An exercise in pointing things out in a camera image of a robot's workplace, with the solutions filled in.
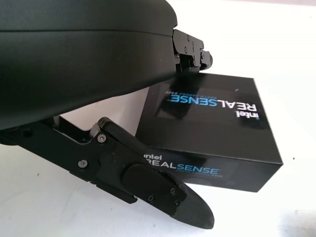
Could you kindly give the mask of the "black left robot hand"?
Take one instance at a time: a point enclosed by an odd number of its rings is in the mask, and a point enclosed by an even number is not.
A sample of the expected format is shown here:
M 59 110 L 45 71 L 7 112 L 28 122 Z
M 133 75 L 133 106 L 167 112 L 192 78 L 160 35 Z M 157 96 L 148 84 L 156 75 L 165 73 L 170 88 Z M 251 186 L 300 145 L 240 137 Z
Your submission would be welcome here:
M 3 0 L 0 142 L 22 147 L 127 202 L 212 229 L 208 204 L 153 168 L 146 146 L 109 118 L 83 130 L 63 114 L 198 74 L 213 58 L 176 29 L 165 0 Z

